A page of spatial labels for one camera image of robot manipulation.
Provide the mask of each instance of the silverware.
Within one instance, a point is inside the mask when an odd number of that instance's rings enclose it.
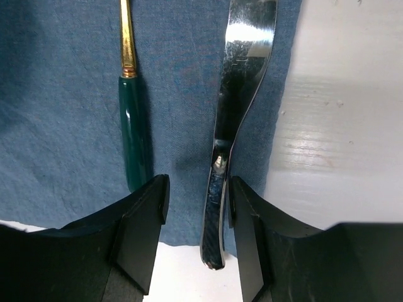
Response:
[[[231,0],[218,96],[200,253],[213,270],[224,268],[223,213],[232,146],[258,91],[271,55],[277,0]]]

